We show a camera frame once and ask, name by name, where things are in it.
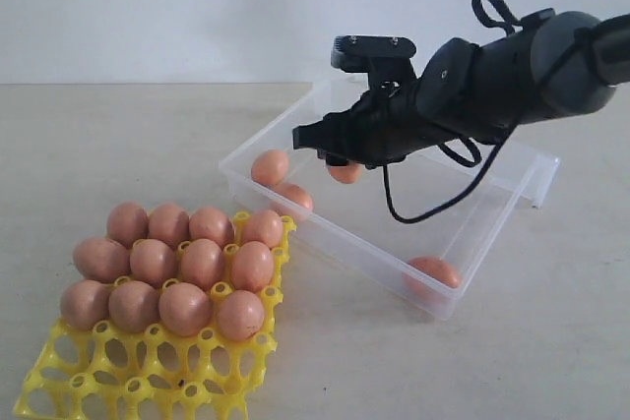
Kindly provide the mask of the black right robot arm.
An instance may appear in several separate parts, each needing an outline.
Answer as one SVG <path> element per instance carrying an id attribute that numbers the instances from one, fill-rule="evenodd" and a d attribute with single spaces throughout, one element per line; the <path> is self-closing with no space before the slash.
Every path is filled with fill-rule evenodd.
<path id="1" fill-rule="evenodd" d="M 366 74 L 368 90 L 351 108 L 295 127 L 293 146 L 331 165 L 373 168 L 460 139 L 496 145 L 515 125 L 595 113 L 629 80 L 629 19 L 540 11 L 483 46 L 450 39 L 421 74 L 414 52 L 405 37 L 337 37 L 333 67 Z"/>

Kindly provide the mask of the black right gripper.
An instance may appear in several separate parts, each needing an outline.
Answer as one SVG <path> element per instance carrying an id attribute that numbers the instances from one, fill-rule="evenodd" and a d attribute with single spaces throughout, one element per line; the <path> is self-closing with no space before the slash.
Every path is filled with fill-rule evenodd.
<path id="1" fill-rule="evenodd" d="M 421 81 L 366 91 L 349 109 L 292 129 L 295 150 L 317 150 L 327 166 L 378 167 L 433 145 L 433 90 Z"/>

